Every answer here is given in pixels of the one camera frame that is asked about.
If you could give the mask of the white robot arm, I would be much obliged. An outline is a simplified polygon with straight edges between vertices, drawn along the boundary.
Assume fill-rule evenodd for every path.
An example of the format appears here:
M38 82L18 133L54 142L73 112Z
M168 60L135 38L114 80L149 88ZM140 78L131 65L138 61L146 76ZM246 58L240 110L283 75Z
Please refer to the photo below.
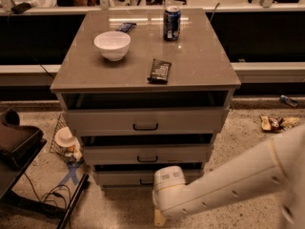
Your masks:
M305 126L273 135L188 184L178 166L154 174L154 224L281 190L280 229L305 229Z

